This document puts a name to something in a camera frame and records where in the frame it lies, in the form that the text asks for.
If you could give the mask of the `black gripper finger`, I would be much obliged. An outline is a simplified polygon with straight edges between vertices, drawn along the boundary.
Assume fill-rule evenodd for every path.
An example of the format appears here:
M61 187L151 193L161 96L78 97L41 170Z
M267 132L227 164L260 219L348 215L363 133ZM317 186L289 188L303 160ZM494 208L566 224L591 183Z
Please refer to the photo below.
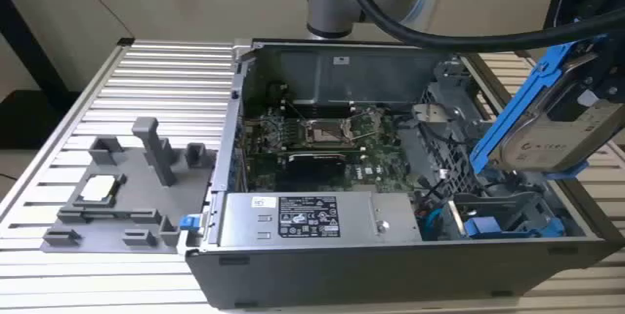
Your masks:
M623 45L606 45L598 57L590 62L583 85L598 99L614 104L623 104Z

